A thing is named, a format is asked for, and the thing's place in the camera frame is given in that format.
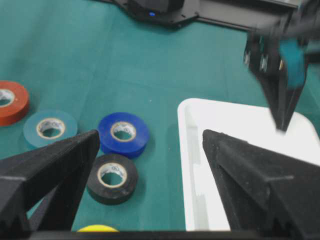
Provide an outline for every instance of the light blue tape roll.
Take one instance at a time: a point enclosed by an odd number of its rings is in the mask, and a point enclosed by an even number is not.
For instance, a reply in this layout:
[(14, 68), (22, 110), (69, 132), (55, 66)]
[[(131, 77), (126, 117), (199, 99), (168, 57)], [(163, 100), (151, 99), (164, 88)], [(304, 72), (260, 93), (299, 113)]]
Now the light blue tape roll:
[[(57, 135), (46, 136), (48, 129), (57, 131)], [(78, 132), (76, 119), (59, 110), (43, 110), (33, 114), (23, 126), (23, 135), (33, 148), (40, 148), (54, 142), (73, 137)]]

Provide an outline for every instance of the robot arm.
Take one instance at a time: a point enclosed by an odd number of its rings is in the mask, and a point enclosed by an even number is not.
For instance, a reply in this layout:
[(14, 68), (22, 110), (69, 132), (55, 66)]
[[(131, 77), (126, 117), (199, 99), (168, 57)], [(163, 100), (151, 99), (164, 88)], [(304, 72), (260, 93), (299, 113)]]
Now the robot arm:
[(320, 40), (320, 0), (307, 0), (276, 23), (248, 33), (244, 63), (260, 82), (276, 128), (287, 131), (304, 88), (309, 64), (320, 51), (307, 53)]

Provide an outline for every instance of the red tape roll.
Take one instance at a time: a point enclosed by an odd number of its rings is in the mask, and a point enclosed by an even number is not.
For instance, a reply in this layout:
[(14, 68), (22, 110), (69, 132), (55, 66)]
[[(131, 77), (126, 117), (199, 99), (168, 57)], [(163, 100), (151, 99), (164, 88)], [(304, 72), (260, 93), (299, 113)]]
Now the red tape roll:
[(29, 94), (14, 81), (0, 81), (0, 126), (20, 121), (29, 110)]

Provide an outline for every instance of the green tablecloth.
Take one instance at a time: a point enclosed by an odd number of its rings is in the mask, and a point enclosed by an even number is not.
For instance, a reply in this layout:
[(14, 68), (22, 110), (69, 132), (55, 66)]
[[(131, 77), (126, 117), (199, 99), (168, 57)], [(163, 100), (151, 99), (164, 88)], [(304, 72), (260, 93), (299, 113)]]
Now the green tablecloth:
[[(242, 64), (245, 43), (241, 31), (197, 22), (169, 30), (92, 0), (0, 0), (0, 79), (23, 84), (31, 104), (26, 118), (0, 127), (0, 159), (29, 150), (22, 129), (39, 110), (70, 113), (80, 133), (110, 113), (136, 114), (151, 137), (134, 160), (134, 195), (106, 206), (86, 190), (72, 229), (183, 230), (177, 107), (187, 98), (266, 106)], [(320, 72), (308, 74), (297, 111), (319, 133)]]

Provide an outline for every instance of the electrical tape roll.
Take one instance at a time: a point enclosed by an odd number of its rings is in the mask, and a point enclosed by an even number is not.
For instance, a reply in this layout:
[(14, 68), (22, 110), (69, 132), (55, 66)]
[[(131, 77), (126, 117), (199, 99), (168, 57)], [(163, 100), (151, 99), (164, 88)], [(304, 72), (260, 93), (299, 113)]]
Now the electrical tape roll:
[(86, 226), (84, 228), (81, 228), (77, 232), (79, 232), (79, 233), (89, 233), (89, 232), (111, 232), (111, 233), (117, 233), (118, 230), (113, 228), (113, 227), (106, 226), (106, 225), (90, 225), (90, 226)]
[(13, 81), (0, 81), (0, 126), (20, 121), (29, 110), (29, 94)]
[[(114, 173), (121, 177), (117, 185), (106, 184), (104, 174)], [(127, 201), (136, 189), (138, 172), (134, 163), (125, 156), (107, 154), (98, 157), (93, 163), (87, 189), (93, 199), (106, 205), (117, 205)]]
[[(129, 139), (120, 139), (118, 132), (130, 134)], [(98, 126), (100, 149), (105, 153), (116, 153), (130, 159), (138, 157), (144, 151), (149, 130), (142, 119), (126, 112), (116, 112), (104, 117)]]
[[(46, 136), (44, 131), (58, 130), (54, 136)], [(33, 148), (40, 148), (54, 142), (73, 137), (78, 132), (76, 119), (60, 110), (43, 110), (36, 112), (25, 122), (23, 135)]]

